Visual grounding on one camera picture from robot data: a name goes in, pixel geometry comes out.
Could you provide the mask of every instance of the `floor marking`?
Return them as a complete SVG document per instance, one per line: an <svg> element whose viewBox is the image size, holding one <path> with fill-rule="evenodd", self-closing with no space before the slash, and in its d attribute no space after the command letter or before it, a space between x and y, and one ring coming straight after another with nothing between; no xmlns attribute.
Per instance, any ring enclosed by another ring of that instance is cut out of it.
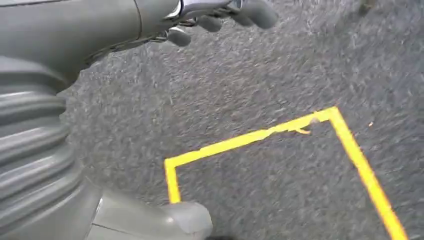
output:
<svg viewBox="0 0 424 240"><path fill-rule="evenodd" d="M308 134L303 130L311 123L322 123L330 121L347 155L355 165L360 179L368 191L369 197L374 203L377 212L382 219L387 232L392 240L408 240L408 236L392 209L392 206L384 193L379 181L374 175L373 169L365 158L364 154L354 136L348 128L339 109L336 106L314 112L312 114L281 123L268 129L253 131L247 134L236 136L221 142L217 142L197 151L191 151L179 156L165 159L165 174L168 184L168 195L171 203L181 202L181 194L178 187L176 168L178 166L194 162L196 160L219 154L231 149L239 148L253 142L263 140L272 134L296 131L301 134Z"/></svg>

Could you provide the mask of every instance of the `gray robot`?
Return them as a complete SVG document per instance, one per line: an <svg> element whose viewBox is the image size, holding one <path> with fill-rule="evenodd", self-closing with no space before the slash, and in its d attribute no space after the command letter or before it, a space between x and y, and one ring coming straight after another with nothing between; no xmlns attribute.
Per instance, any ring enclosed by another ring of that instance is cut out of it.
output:
<svg viewBox="0 0 424 240"><path fill-rule="evenodd" d="M111 52L190 43L220 18L267 29L264 0L0 0L0 240L202 240L208 210L151 207L94 185L67 144L56 96Z"/></svg>

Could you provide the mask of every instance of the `yellow tape line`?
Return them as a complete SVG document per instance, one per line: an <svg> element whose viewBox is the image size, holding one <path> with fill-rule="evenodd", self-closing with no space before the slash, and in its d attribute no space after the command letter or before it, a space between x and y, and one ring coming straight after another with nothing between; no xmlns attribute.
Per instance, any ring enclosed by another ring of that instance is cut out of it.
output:
<svg viewBox="0 0 424 240"><path fill-rule="evenodd" d="M392 206L379 184L374 172L361 152L360 147L350 132L348 125L342 117L337 107L330 107L268 129L257 130L234 138L230 138L218 143L203 147L197 151L191 151L179 156L165 159L165 174L168 184L168 195L171 203L181 202L181 194L178 186L176 167L191 163L193 161L219 154L231 149L239 148L263 140L274 133L296 131L301 134L308 134L302 128L313 122L330 121L338 138L340 139L344 150L358 170L360 179L366 187L368 194L374 203L388 233L392 240L408 240L408 236L400 223Z"/></svg>

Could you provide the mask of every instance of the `gray plastic casing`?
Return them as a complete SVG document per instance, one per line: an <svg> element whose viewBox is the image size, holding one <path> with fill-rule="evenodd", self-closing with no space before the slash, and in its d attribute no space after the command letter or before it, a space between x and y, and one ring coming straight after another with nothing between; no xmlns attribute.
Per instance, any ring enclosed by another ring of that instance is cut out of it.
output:
<svg viewBox="0 0 424 240"><path fill-rule="evenodd" d="M0 1L0 240L200 240L197 203L150 207L95 186L66 142L56 96L144 35L178 0Z"/></svg>

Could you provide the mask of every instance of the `carpeted floor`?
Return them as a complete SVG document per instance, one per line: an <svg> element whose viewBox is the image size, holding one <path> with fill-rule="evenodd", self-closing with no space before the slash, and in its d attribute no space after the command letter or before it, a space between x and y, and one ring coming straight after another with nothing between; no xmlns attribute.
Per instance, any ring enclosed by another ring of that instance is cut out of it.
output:
<svg viewBox="0 0 424 240"><path fill-rule="evenodd" d="M97 182L168 201L163 160L338 106L409 238L424 239L424 2L275 0L272 30L226 21L192 44L149 44L61 93ZM390 239L327 123L178 169L182 198L240 240Z"/></svg>

